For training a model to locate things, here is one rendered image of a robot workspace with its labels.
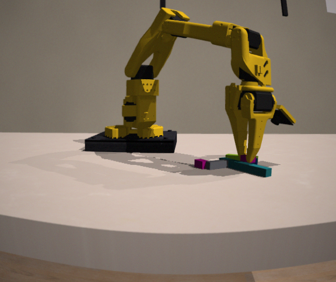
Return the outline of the turquoise rod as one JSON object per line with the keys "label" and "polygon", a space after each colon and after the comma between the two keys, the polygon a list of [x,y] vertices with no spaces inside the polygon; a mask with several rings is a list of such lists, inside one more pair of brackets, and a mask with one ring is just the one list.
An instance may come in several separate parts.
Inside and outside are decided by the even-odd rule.
{"label": "turquoise rod", "polygon": [[244,161],[234,160],[231,158],[222,157],[219,160],[229,160],[228,168],[232,168],[235,170],[251,173],[254,175],[259,175],[262,177],[271,177],[272,168],[256,165],[252,163],[247,163]]}

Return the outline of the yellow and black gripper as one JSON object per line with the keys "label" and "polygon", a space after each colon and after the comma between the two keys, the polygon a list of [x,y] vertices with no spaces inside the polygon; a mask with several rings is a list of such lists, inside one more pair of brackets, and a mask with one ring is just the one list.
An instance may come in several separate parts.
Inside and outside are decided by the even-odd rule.
{"label": "yellow and black gripper", "polygon": [[277,105],[275,96],[271,94],[273,88],[260,87],[258,82],[241,82],[240,85],[231,83],[225,87],[225,110],[232,127],[239,159],[240,155],[246,154],[247,162],[251,163],[261,147],[268,119],[275,125],[293,125],[296,120],[284,106]]}

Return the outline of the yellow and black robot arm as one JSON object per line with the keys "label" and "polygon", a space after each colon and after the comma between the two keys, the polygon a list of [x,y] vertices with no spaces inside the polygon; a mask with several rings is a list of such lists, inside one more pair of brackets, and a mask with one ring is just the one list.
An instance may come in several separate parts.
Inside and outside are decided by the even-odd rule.
{"label": "yellow and black robot arm", "polygon": [[[159,80],[153,78],[163,68],[177,37],[209,41],[213,45],[231,48],[232,70],[242,82],[271,86],[271,60],[267,57],[260,33],[233,23],[215,21],[210,26],[189,20],[183,12],[160,9],[125,67],[125,75],[131,80],[127,80],[127,96],[122,105],[124,125],[105,127],[105,136],[112,139],[124,138],[129,133],[137,133],[143,139],[163,136],[163,127],[154,125]],[[152,54],[150,64],[142,65]]]}

